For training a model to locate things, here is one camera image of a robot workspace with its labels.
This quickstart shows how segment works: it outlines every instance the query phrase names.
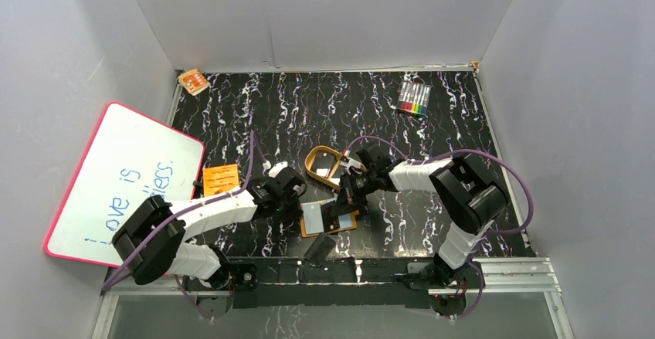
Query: black patterned floor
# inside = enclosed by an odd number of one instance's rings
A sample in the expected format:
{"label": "black patterned floor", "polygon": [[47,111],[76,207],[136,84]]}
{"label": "black patterned floor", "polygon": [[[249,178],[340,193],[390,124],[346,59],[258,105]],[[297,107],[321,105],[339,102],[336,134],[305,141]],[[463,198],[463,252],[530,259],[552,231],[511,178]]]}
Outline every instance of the black patterned floor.
{"label": "black patterned floor", "polygon": [[[206,74],[210,90],[196,97],[182,92],[173,127],[205,143],[205,167],[248,163],[248,133],[254,129],[272,163],[288,161],[303,171],[309,151],[323,144],[338,151],[363,134],[392,141],[411,158],[457,148],[495,154],[487,118],[471,72],[236,73]],[[399,84],[433,86],[427,118],[395,112]],[[256,174],[261,173],[256,158]],[[497,175],[499,168],[493,167]],[[307,178],[311,202],[333,197]],[[342,232],[331,256],[359,258],[431,256],[450,227],[439,199],[420,192],[375,193],[358,228]],[[517,226],[514,210],[492,227]],[[198,244],[221,246],[227,256],[302,256],[313,239],[303,239],[298,221],[261,219],[207,232]],[[481,256],[534,256],[521,236],[491,236]]]}

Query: glass panel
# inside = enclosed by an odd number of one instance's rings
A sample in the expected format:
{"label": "glass panel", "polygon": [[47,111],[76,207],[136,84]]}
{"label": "glass panel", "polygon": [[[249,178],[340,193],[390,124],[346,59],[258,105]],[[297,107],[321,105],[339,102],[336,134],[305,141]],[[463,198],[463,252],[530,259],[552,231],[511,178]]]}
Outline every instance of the glass panel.
{"label": "glass panel", "polygon": [[[467,294],[470,301],[476,293]],[[226,299],[203,302],[225,310]],[[403,306],[282,306],[230,310],[213,325],[182,296],[123,296],[111,338],[556,338],[543,293],[487,293],[469,317],[451,324],[431,310]]]}

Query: colored marker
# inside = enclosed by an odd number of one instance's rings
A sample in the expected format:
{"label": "colored marker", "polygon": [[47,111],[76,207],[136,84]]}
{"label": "colored marker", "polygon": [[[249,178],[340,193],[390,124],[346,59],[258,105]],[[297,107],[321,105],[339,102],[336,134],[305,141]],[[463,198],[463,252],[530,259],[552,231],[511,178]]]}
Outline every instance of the colored marker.
{"label": "colored marker", "polygon": [[414,95],[414,101],[412,103],[412,113],[416,114],[416,111],[419,109],[420,100],[421,100],[421,86],[416,84],[416,95]]}
{"label": "colored marker", "polygon": [[427,114],[428,114],[429,92],[430,92],[430,87],[429,87],[429,86],[426,86],[426,95],[423,96],[423,111],[422,111],[422,114],[423,114],[423,115],[427,115]]}
{"label": "colored marker", "polygon": [[398,101],[398,108],[400,110],[405,106],[405,101],[407,101],[407,93],[409,92],[409,84],[407,82],[402,82],[402,87],[400,89],[400,98]]}
{"label": "colored marker", "polygon": [[414,111],[414,104],[416,103],[416,97],[419,95],[419,85],[416,83],[412,83],[412,100],[409,102],[408,109],[409,112]]}
{"label": "colored marker", "polygon": [[426,86],[421,86],[421,95],[419,98],[419,106],[416,108],[417,114],[423,114],[423,100],[426,97]]}
{"label": "colored marker", "polygon": [[410,86],[406,81],[402,83],[405,84],[405,96],[402,98],[402,102],[400,103],[400,110],[405,110],[407,108],[407,100],[409,99],[409,89],[412,86]]}
{"label": "colored marker", "polygon": [[416,96],[416,105],[412,111],[414,114],[418,114],[421,109],[421,100],[423,99],[423,86],[419,86],[419,92]]}

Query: orange card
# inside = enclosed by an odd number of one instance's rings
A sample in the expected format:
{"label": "orange card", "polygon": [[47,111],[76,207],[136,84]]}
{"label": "orange card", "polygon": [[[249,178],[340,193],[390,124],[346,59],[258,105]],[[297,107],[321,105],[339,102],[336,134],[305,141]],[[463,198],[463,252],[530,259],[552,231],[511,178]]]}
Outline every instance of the orange card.
{"label": "orange card", "polygon": [[198,69],[189,70],[186,73],[180,74],[178,79],[186,91],[192,96],[195,96],[209,87],[209,82],[207,82],[207,79],[205,79]]}
{"label": "orange card", "polygon": [[239,185],[239,169],[236,164],[202,170],[204,196],[220,194]]}

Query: white wall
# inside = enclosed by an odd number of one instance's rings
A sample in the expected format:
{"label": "white wall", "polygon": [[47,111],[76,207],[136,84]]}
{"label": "white wall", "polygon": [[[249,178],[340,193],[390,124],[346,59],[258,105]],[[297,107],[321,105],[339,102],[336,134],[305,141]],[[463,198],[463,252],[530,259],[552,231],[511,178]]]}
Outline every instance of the white wall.
{"label": "white wall", "polygon": [[577,337],[653,337],[655,0],[514,0],[480,66]]}
{"label": "white wall", "polygon": [[479,60],[511,0],[137,0],[175,68],[359,69]]}
{"label": "white wall", "polygon": [[165,119],[174,70],[135,0],[0,0],[0,330],[89,337],[106,268],[42,249],[104,105]]}

